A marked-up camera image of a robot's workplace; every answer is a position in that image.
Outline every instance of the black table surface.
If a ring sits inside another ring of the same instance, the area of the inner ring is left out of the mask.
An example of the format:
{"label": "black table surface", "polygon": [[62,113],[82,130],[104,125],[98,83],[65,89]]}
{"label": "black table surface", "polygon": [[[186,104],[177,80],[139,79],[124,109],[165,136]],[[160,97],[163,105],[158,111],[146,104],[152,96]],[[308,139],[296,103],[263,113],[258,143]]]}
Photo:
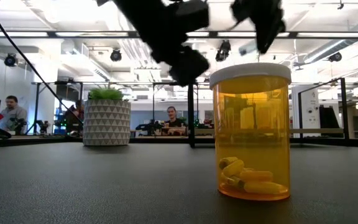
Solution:
{"label": "black table surface", "polygon": [[186,144],[0,148],[0,223],[358,224],[358,148],[291,149],[291,197],[217,191],[214,149]]}

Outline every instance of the yellow pill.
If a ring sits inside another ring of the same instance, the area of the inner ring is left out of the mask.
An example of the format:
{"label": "yellow pill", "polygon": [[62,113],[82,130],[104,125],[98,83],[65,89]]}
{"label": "yellow pill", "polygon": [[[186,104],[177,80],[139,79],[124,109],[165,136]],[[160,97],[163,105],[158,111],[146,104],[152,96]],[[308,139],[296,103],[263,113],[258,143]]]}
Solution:
{"label": "yellow pill", "polygon": [[273,182],[246,182],[244,190],[252,194],[284,194],[288,192],[286,186]]}
{"label": "yellow pill", "polygon": [[240,178],[236,176],[229,177],[227,179],[227,183],[231,186],[238,187],[240,189],[244,188],[244,181],[242,181]]}
{"label": "yellow pill", "polygon": [[228,182],[228,177],[226,177],[223,173],[221,173],[221,182],[227,183]]}
{"label": "yellow pill", "polygon": [[271,182],[271,181],[273,181],[273,174],[270,171],[243,171],[240,173],[239,177],[244,182],[249,182],[249,181]]}
{"label": "yellow pill", "polygon": [[226,177],[231,177],[233,175],[241,173],[242,169],[244,168],[244,162],[240,159],[232,162],[227,167],[223,169],[223,174]]}
{"label": "yellow pill", "polygon": [[244,168],[242,171],[255,171],[253,168]]}
{"label": "yellow pill", "polygon": [[229,164],[232,164],[234,161],[238,160],[237,157],[226,157],[219,161],[219,168],[224,169]]}

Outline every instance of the black robotic arm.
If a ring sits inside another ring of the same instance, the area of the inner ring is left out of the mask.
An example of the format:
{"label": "black robotic arm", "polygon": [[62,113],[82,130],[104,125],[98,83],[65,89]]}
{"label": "black robotic arm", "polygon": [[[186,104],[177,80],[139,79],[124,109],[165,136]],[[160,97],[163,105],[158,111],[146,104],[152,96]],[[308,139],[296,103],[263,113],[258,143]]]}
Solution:
{"label": "black robotic arm", "polygon": [[[96,0],[101,6],[109,0]],[[181,86],[195,82],[209,68],[208,61],[197,51],[182,45],[187,32],[209,26],[209,7],[205,0],[113,0],[152,49],[157,63],[172,66],[170,75]],[[250,18],[257,33],[257,48],[264,54],[279,32],[285,31],[280,0],[235,0],[231,5],[237,24]]]}

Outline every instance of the person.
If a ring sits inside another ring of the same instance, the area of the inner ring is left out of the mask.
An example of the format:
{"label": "person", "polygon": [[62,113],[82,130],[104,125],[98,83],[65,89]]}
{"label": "person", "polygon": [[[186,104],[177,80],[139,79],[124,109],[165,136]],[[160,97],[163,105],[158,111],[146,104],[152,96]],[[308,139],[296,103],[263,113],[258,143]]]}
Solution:
{"label": "person", "polygon": [[[81,100],[75,101],[75,106],[72,105],[69,108],[69,110],[72,111],[74,115],[77,116],[80,120],[82,121],[84,120],[84,106]],[[73,116],[73,113],[69,111],[66,111],[65,113],[65,119],[67,121],[67,127],[66,127],[67,133],[70,133],[72,131],[78,131],[78,127],[76,127],[74,124],[79,124],[79,122],[75,118],[75,116]]]}
{"label": "person", "polygon": [[166,121],[165,123],[168,124],[168,127],[170,128],[168,130],[168,134],[175,134],[175,133],[178,133],[179,135],[185,134],[186,124],[177,118],[177,110],[175,109],[175,107],[169,106],[167,108],[167,113],[168,113],[169,121]]}
{"label": "person", "polygon": [[[1,111],[3,119],[0,120],[0,128],[5,131],[17,131],[20,123],[27,122],[27,111],[21,106],[17,105],[18,100],[16,96],[8,96],[5,99],[6,108]],[[26,125],[22,125],[19,130],[20,134],[25,133]]]}

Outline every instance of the white geometric planter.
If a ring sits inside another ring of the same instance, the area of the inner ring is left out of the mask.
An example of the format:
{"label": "white geometric planter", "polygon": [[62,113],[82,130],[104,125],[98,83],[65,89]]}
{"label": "white geometric planter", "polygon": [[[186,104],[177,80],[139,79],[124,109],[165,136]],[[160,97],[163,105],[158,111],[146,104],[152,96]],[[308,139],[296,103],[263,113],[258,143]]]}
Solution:
{"label": "white geometric planter", "polygon": [[129,144],[131,104],[122,100],[85,102],[83,143],[85,146]]}

